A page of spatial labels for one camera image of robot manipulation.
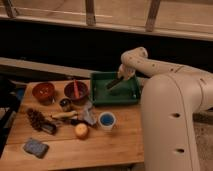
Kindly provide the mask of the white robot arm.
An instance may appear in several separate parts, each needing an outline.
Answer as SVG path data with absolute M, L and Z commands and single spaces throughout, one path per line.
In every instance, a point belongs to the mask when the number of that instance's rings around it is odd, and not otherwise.
M 213 107 L 213 73 L 152 60 L 138 47 L 121 55 L 118 75 L 148 77 L 141 94 L 146 171 L 200 171 L 193 115 Z

